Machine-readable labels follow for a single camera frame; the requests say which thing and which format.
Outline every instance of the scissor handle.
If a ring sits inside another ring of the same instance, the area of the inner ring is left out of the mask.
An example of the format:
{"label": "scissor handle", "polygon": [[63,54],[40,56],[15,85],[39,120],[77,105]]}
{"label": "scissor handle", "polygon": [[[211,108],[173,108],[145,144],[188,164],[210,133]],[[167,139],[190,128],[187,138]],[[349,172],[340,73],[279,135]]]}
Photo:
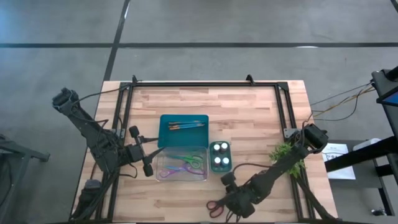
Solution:
{"label": "scissor handle", "polygon": [[177,172],[177,171],[176,170],[161,170],[159,175],[161,178],[166,178],[166,177],[174,174],[175,172]]}
{"label": "scissor handle", "polygon": [[184,164],[184,169],[191,174],[206,175],[206,171],[203,169],[195,169],[189,163]]}
{"label": "scissor handle", "polygon": [[189,164],[192,166],[192,168],[194,168],[194,169],[198,169],[198,168],[201,167],[201,162],[198,162],[198,161],[196,161],[196,160],[190,160],[188,163],[189,163]]}
{"label": "scissor handle", "polygon": [[216,201],[207,202],[206,208],[210,210],[210,218],[219,217],[224,212],[224,206],[219,205]]}
{"label": "scissor handle", "polygon": [[203,157],[202,156],[197,156],[197,155],[193,155],[191,156],[192,160],[198,161],[198,162],[203,162]]}

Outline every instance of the electrical wire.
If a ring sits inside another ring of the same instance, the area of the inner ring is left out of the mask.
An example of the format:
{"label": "electrical wire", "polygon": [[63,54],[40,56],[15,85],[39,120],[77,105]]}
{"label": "electrical wire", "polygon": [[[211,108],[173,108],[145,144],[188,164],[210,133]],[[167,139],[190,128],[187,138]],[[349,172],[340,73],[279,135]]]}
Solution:
{"label": "electrical wire", "polygon": [[355,99],[354,110],[353,110],[348,116],[345,116],[344,118],[340,118],[340,119],[314,119],[314,120],[315,120],[315,121],[342,121],[342,120],[344,120],[344,119],[349,118],[350,116],[352,116],[352,115],[355,113],[355,111],[356,111],[356,109],[357,109],[358,98],[359,98],[359,96],[362,95],[362,94],[369,93],[369,92],[373,91],[373,90],[371,90],[371,88],[373,88],[372,86],[369,87],[368,89],[364,90],[365,88],[363,88],[361,91],[359,91],[359,93],[358,93],[357,95],[354,95],[354,96],[352,96],[351,98],[349,97],[348,100],[345,99],[344,101],[338,103],[338,104],[335,105],[335,106],[330,107],[329,109],[325,110],[325,111],[322,112],[322,113],[319,113],[319,114],[315,115],[314,117],[317,117],[317,116],[319,116],[319,115],[321,115],[321,114],[323,114],[323,113],[325,113],[325,112],[327,112],[327,111],[330,111],[330,110],[333,109],[333,108],[336,108],[336,107],[339,106],[339,105],[342,105],[343,103],[347,103],[347,102],[349,102],[349,101]]}
{"label": "electrical wire", "polygon": [[370,84],[370,83],[357,86],[357,87],[352,88],[352,89],[350,89],[350,90],[347,90],[347,91],[344,91],[344,92],[342,92],[342,93],[336,94],[336,95],[334,95],[334,96],[328,97],[328,98],[326,98],[326,99],[324,99],[324,100],[320,100],[320,101],[318,101],[318,102],[312,103],[312,104],[310,104],[310,106],[313,106],[313,105],[315,105],[315,104],[324,102],[324,101],[326,101],[326,100],[330,100],[330,99],[332,99],[332,98],[334,98],[334,97],[336,97],[336,96],[340,96],[340,95],[342,95],[342,94],[349,93],[349,92],[351,92],[351,91],[353,91],[353,90],[357,90],[357,89],[359,89],[359,88],[361,88],[361,87],[364,87],[364,86],[367,86],[367,85],[369,85],[369,84]]}
{"label": "electrical wire", "polygon": [[131,163],[129,163],[129,166],[131,166],[132,168],[134,168],[134,169],[136,170],[136,175],[135,175],[135,176],[132,176],[132,175],[130,175],[130,174],[119,174],[119,175],[120,175],[120,176],[125,176],[125,177],[131,177],[131,178],[133,178],[133,179],[137,178],[137,175],[138,175],[137,167],[135,167],[135,166],[132,165]]}
{"label": "electrical wire", "polygon": [[311,116],[312,116],[313,112],[311,112],[310,116],[308,116],[308,118],[303,121],[302,125],[301,125],[301,134],[300,134],[300,139],[301,139],[301,146],[304,147],[305,144],[305,134],[304,134],[304,124],[307,123]]}
{"label": "electrical wire", "polygon": [[[77,104],[77,103],[79,103],[79,102],[81,102],[81,101],[83,101],[83,100],[85,100],[85,99],[87,99],[87,98],[89,98],[89,97],[96,96],[96,95],[100,95],[100,94],[103,94],[103,93],[110,93],[110,92],[113,92],[113,91],[124,90],[124,89],[126,89],[127,87],[128,87],[128,86],[122,86],[122,87],[117,88],[117,89],[114,89],[114,90],[108,90],[108,91],[103,91],[103,92],[94,93],[94,94],[90,94],[90,95],[84,96],[83,98],[81,98],[81,99],[79,99],[79,100],[73,102],[72,106],[75,105],[75,104]],[[96,148],[97,148],[97,150],[99,150],[99,148],[98,148],[98,141],[99,141],[99,138],[100,138],[100,134],[101,134],[101,132],[102,132],[102,130],[103,130],[105,124],[106,124],[109,120],[108,120],[108,119],[104,119],[104,120],[101,120],[101,121],[93,121],[93,120],[88,120],[88,119],[85,119],[85,118],[81,118],[81,117],[75,115],[74,113],[71,113],[71,114],[72,114],[72,116],[74,116],[75,118],[80,119],[80,120],[82,120],[82,121],[86,121],[86,122],[90,122],[90,123],[102,123],[102,122],[103,122],[103,124],[102,124],[102,126],[101,126],[101,129],[99,130],[98,135],[97,135]],[[121,126],[123,126],[122,119],[120,118],[120,116],[118,116],[118,118],[119,118],[119,121],[120,121]],[[96,166],[97,166],[97,163],[95,162],[95,163],[94,163],[94,166],[93,166],[93,169],[91,170],[90,179],[93,179]],[[105,160],[105,167],[106,167],[106,171],[109,173],[108,164],[107,164],[106,160]]]}
{"label": "electrical wire", "polygon": [[1,200],[1,202],[0,202],[0,208],[2,207],[3,203],[6,201],[6,199],[7,199],[7,197],[8,197],[8,194],[9,194],[9,192],[10,192],[10,190],[11,190],[11,187],[12,187],[12,185],[13,185],[13,183],[12,183],[12,175],[11,175],[11,165],[10,165],[10,162],[8,161],[7,158],[5,158],[4,160],[6,161],[6,163],[7,163],[7,165],[8,165],[8,175],[9,175],[10,186],[8,187],[7,193],[5,194],[4,198],[3,198],[3,199]]}
{"label": "electrical wire", "polygon": [[233,215],[234,215],[234,213],[231,210],[229,210],[225,216],[225,223],[228,223]]}
{"label": "electrical wire", "polygon": [[260,165],[260,164],[255,164],[252,162],[245,162],[242,164],[237,165],[236,167],[234,167],[234,169],[232,170],[232,173],[235,173],[235,170],[241,166],[258,166],[258,167],[263,167],[263,168],[270,168],[271,166],[268,165]]}
{"label": "electrical wire", "polygon": [[327,111],[330,111],[330,110],[332,110],[332,109],[334,109],[334,108],[336,108],[336,107],[338,107],[338,106],[340,106],[340,105],[343,105],[343,104],[345,104],[345,103],[347,103],[347,102],[349,102],[349,101],[355,99],[357,96],[360,96],[360,95],[362,95],[362,94],[369,93],[370,91],[373,91],[373,90],[371,90],[371,88],[373,88],[373,87],[369,87],[369,88],[366,89],[365,91],[363,91],[364,89],[362,89],[359,93],[357,93],[357,94],[355,94],[355,95],[353,95],[353,96],[349,96],[349,97],[343,99],[343,100],[340,101],[338,104],[333,105],[333,106],[329,107],[329,108],[326,109],[326,110],[319,111],[319,112],[321,112],[321,113],[316,114],[314,117],[320,116],[321,114],[326,113]]}
{"label": "electrical wire", "polygon": [[75,105],[75,104],[77,104],[77,103],[79,103],[80,101],[83,101],[83,100],[89,98],[89,97],[96,96],[96,95],[101,95],[101,94],[103,94],[103,93],[110,93],[110,92],[118,91],[118,90],[125,90],[125,89],[128,88],[128,87],[129,87],[129,85],[125,85],[125,86],[122,86],[122,87],[117,88],[117,89],[114,89],[114,90],[108,90],[108,91],[104,91],[104,92],[93,93],[93,94],[87,95],[87,96],[81,98],[80,100],[77,100],[77,101],[73,102],[72,106]]}

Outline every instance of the teal box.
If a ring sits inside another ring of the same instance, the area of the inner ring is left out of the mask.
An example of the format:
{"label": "teal box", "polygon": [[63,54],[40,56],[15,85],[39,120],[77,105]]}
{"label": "teal box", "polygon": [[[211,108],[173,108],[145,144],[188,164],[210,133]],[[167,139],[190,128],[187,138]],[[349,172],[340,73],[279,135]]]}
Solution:
{"label": "teal box", "polygon": [[[169,122],[202,121],[205,125],[197,128],[169,130]],[[209,116],[164,114],[160,117],[159,140],[157,147],[209,146]]]}

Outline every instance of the purple scissors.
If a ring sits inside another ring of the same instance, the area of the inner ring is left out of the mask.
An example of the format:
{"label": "purple scissors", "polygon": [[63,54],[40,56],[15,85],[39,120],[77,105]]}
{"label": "purple scissors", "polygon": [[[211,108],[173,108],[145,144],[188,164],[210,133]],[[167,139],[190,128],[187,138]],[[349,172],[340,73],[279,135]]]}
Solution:
{"label": "purple scissors", "polygon": [[189,163],[184,163],[184,165],[182,165],[182,167],[175,167],[175,166],[164,166],[166,169],[168,170],[161,170],[160,172],[160,177],[162,178],[166,178],[176,172],[180,172],[180,171],[187,171],[190,172],[191,174],[198,174],[198,175],[205,175],[205,171],[203,170],[199,170],[196,171],[198,169],[194,169],[192,168],[192,166]]}

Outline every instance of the wooden table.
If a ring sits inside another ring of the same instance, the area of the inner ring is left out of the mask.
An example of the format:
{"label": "wooden table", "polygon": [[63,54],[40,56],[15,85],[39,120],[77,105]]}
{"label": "wooden table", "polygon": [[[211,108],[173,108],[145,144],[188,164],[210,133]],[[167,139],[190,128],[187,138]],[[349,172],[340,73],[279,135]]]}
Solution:
{"label": "wooden table", "polygon": [[[104,82],[102,91],[119,88],[119,83]],[[302,121],[311,113],[304,82],[300,80],[288,83],[297,126],[301,126]],[[109,119],[105,126],[108,129],[112,125],[117,96],[117,92],[112,92],[101,95],[99,99],[95,120]],[[289,121],[285,101],[283,103],[286,120]],[[270,165],[269,153],[283,141],[275,91],[271,87],[134,88],[128,127],[136,125],[145,137],[157,137],[162,114],[208,114],[209,141],[230,142],[234,166],[243,162]],[[135,141],[127,134],[126,144],[130,143],[135,144]],[[143,146],[150,153],[157,149],[157,142]],[[76,198],[90,178],[94,165],[94,159],[87,153]],[[134,165],[138,169],[137,179],[125,176],[119,178],[114,222],[225,221],[227,209],[222,216],[212,219],[205,207],[207,201],[218,200],[225,194],[220,175],[210,172],[206,182],[158,182],[155,176],[145,177],[141,162]],[[337,217],[322,155],[308,156],[305,165],[312,192],[328,212]],[[152,166],[156,169],[156,159]],[[243,184],[260,170],[261,168],[252,166],[239,168],[236,171],[237,184]],[[134,169],[124,166],[121,173],[134,175]],[[97,169],[94,177],[101,180],[101,175]],[[105,197],[104,217],[108,210],[109,192]],[[302,192],[300,198],[305,217],[308,217]],[[270,196],[255,205],[255,208],[254,214],[240,222],[296,221],[289,176],[284,174],[279,178]]]}

